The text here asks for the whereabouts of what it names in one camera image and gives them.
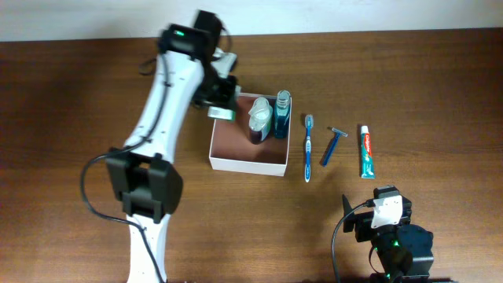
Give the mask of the green white soap box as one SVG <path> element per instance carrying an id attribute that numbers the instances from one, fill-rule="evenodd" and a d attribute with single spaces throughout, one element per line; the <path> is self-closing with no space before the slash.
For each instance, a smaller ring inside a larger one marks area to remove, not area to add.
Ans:
<path id="1" fill-rule="evenodd" d="M 230 107 L 222 108 L 210 106 L 207 111 L 207 116 L 212 119 L 220 119 L 233 122 L 236 119 L 237 100 L 240 96 L 241 86 L 236 86 L 233 97 L 230 99 Z"/>

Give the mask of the clear pump soap bottle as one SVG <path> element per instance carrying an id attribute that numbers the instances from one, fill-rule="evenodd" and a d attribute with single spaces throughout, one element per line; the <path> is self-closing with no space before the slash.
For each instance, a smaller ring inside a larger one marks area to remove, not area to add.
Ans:
<path id="1" fill-rule="evenodd" d="M 267 138 L 270 132 L 273 109 L 266 98 L 259 97 L 255 99 L 248 114 L 250 116 L 248 122 L 250 140 L 253 144 L 258 145 Z"/>

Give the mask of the toothpaste tube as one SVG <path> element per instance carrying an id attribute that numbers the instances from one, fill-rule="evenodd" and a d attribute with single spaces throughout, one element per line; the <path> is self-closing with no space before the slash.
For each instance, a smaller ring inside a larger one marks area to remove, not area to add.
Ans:
<path id="1" fill-rule="evenodd" d="M 361 126 L 361 177 L 365 179 L 374 179 L 376 177 L 369 128 Z"/>

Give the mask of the teal mouthwash bottle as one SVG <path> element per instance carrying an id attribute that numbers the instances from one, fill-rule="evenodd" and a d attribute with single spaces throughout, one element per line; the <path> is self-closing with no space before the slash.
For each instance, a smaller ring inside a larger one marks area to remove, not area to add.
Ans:
<path id="1" fill-rule="evenodd" d="M 291 94 L 287 90 L 281 90 L 277 94 L 274 108 L 274 136 L 285 138 L 288 133 L 290 118 Z"/>

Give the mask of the blue disposable razor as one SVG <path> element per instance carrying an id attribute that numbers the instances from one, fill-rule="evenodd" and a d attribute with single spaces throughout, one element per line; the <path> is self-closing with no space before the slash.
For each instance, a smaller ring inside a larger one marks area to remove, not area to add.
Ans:
<path id="1" fill-rule="evenodd" d="M 322 167 L 326 167 L 329 164 L 329 161 L 331 160 L 332 154 L 335 152 L 335 149 L 337 147 L 337 144 L 340 140 L 341 137 L 347 138 L 348 133 L 336 129 L 335 127 L 331 127 L 330 130 L 334 133 L 333 139 L 330 141 L 329 146 L 325 152 L 324 158 L 321 162 Z"/>

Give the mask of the blue white toothbrush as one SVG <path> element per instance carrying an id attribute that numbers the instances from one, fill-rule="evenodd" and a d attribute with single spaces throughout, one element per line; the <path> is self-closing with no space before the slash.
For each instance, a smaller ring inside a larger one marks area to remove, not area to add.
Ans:
<path id="1" fill-rule="evenodd" d="M 314 125 L 314 117 L 309 114 L 306 115 L 305 117 L 305 127 L 306 127 L 306 140 L 305 140 L 305 156 L 306 156 L 306 163 L 305 163 L 305 169 L 304 169 L 304 178 L 305 182 L 310 181 L 310 176 L 311 176 L 311 130 Z"/>

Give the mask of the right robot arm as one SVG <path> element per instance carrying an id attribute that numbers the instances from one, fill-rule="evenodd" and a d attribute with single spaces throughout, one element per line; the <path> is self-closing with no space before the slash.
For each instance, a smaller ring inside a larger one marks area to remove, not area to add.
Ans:
<path id="1" fill-rule="evenodd" d="M 343 231 L 353 232 L 358 243 L 369 242 L 383 268 L 374 270 L 371 282 L 426 282 L 434 262 L 433 233 L 411 223 L 412 202 L 396 189 L 351 207 L 343 202 Z"/>

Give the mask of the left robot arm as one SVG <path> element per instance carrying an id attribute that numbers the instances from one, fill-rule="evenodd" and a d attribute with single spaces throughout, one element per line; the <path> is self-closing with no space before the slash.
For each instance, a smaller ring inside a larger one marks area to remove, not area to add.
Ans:
<path id="1" fill-rule="evenodd" d="M 193 26 L 171 24 L 158 39 L 152 89 L 123 149 L 106 167 L 130 227 L 130 282 L 165 282 L 167 227 L 182 196 L 174 168 L 178 134 L 189 106 L 234 112 L 240 87 L 237 56 L 218 49 L 225 30 L 216 14 L 199 11 Z"/>

